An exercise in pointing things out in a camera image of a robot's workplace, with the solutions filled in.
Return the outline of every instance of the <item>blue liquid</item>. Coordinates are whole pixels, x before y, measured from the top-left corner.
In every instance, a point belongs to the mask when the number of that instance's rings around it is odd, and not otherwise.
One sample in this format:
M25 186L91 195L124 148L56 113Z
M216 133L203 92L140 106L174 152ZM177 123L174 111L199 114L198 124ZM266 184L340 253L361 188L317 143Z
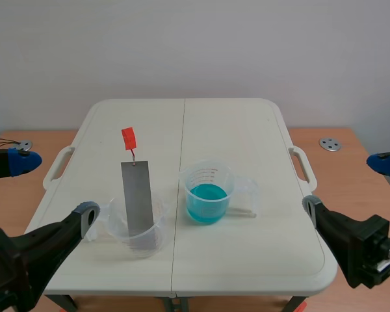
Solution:
M227 193L214 184L200 184L190 192L204 200L221 200ZM187 196L187 209L189 215L198 222L211 224L220 220L226 213L229 198L222 201L208 202Z

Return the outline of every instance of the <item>table handle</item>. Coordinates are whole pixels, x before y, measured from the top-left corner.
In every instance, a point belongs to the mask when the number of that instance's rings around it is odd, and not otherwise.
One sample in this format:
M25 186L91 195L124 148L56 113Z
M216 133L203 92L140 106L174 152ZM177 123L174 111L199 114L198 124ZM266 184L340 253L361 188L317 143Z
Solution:
M68 157L70 157L74 151L75 151L75 147L73 146L66 146L65 148L61 149L61 151L57 155L57 158L55 158L51 168L49 169L49 171L45 176L43 182L44 189L47 190L49 188L51 182L55 180L56 175L60 172L60 169L62 168L62 165L65 163L65 160Z
M309 163L309 160L306 157L305 152L299 147L293 146L292 148L289 148L289 153L298 158L300 167L302 168L302 171L305 175L310 191L313 192L314 190L316 190L318 186L318 182L313 173L311 164Z

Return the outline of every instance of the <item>clear plastic cup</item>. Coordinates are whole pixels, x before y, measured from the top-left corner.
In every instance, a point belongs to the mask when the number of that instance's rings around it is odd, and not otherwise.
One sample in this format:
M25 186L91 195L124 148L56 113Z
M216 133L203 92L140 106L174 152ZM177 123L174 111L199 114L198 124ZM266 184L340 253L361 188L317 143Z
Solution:
M234 193L251 196L248 213L257 216L259 191L257 183L247 177L236 177L231 168L219 161L200 161L180 173L185 184L189 215L198 222L212 224L227 212Z
M168 239L166 215L169 208L156 194L151 195L151 203L154 225L135 236L129 236L127 214L123 205L115 204L115 200L112 200L110 204L100 206L100 215L88 230L87 240L103 242L114 238L125 247L125 258L144 258L157 253Z

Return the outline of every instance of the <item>measuring cup handle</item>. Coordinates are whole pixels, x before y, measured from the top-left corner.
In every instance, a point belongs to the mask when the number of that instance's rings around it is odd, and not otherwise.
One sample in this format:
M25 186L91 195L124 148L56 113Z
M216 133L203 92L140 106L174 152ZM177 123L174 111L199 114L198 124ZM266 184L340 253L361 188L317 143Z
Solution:
M250 195L252 199L250 215L252 218L257 217L260 205L259 186L257 183L248 177L236 177L235 192L248 193Z

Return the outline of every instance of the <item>red tag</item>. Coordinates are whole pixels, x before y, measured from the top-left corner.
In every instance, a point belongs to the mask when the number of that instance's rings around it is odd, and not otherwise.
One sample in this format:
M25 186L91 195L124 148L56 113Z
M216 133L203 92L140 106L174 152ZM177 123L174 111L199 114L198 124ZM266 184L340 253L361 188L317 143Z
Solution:
M123 129L122 135L123 135L126 151L132 150L133 148L137 147L135 132L133 131L132 127Z

